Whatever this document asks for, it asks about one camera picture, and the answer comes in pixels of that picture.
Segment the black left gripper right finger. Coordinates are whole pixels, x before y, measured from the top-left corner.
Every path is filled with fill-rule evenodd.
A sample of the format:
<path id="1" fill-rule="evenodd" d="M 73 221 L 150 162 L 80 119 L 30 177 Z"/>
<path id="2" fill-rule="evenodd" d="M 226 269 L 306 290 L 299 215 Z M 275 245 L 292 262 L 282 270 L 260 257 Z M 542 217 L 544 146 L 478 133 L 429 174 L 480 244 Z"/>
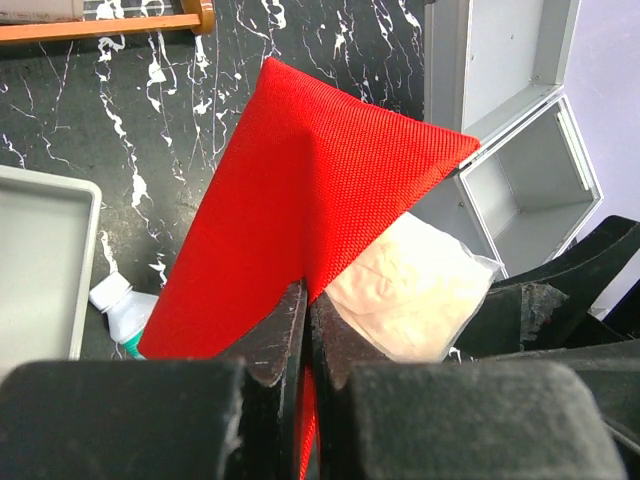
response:
<path id="1" fill-rule="evenodd" d="M 624 479 L 596 399 L 548 361 L 395 363 L 310 308 L 324 479 Z"/>

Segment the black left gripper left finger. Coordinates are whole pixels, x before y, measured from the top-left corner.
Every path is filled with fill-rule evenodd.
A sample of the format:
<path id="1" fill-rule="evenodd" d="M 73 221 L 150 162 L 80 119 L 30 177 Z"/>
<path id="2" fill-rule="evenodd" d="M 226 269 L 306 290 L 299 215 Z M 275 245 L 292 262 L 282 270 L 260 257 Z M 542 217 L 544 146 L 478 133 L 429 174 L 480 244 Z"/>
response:
<path id="1" fill-rule="evenodd" d="M 307 289 L 218 356 L 47 361 L 1 386 L 5 479 L 296 479 Z"/>

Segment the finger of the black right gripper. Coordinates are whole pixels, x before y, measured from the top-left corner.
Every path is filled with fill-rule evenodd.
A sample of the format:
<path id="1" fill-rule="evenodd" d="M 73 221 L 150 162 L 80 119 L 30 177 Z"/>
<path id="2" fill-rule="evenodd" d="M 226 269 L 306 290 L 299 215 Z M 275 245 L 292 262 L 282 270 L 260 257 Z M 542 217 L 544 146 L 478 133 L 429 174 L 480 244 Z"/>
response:
<path id="1" fill-rule="evenodd" d="M 572 303 L 561 290 L 525 283 L 489 291 L 454 348 L 463 358 L 488 358 L 529 351 L 575 349 L 628 341 Z"/>
<path id="2" fill-rule="evenodd" d="M 588 308 L 639 251 L 639 222 L 618 215 L 548 263 L 494 284 L 484 310 L 503 310 L 528 285 L 549 285 Z"/>

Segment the white cotton pad pack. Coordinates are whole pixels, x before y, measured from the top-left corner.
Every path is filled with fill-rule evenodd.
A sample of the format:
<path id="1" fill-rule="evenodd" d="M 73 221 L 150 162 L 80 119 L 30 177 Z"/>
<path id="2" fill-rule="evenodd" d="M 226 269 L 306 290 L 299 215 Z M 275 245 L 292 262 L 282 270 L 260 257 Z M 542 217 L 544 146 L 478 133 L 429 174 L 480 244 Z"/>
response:
<path id="1" fill-rule="evenodd" d="M 441 362 L 501 268 L 406 212 L 325 292 L 341 318 L 391 360 Z"/>

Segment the red fabric medicine pouch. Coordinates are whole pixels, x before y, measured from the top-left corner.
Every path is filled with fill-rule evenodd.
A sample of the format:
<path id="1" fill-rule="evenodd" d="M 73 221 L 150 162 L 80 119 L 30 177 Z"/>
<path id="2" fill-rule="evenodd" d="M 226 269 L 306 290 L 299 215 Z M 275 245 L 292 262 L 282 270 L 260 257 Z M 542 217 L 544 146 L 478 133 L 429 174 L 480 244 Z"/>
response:
<path id="1" fill-rule="evenodd" d="M 182 479 L 360 479 L 377 393 L 324 289 L 474 153 L 475 138 L 368 105 L 275 59 L 250 99 L 141 338 L 176 393 Z"/>

